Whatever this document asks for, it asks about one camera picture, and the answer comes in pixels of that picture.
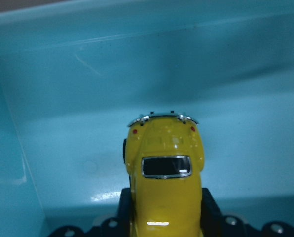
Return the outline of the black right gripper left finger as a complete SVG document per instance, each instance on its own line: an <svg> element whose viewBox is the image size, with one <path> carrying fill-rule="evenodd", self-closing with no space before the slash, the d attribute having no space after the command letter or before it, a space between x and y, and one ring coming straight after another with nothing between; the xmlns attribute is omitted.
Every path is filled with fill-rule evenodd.
<svg viewBox="0 0 294 237"><path fill-rule="evenodd" d="M123 188L120 194L117 210L118 226L121 237L133 237L134 209L130 188Z"/></svg>

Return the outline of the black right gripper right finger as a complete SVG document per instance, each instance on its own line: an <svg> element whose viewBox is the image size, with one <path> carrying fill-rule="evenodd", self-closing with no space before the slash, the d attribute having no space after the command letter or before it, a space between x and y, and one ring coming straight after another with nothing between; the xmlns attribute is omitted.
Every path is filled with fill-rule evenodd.
<svg viewBox="0 0 294 237"><path fill-rule="evenodd" d="M205 237L220 237L222 213L208 188L202 188L201 230Z"/></svg>

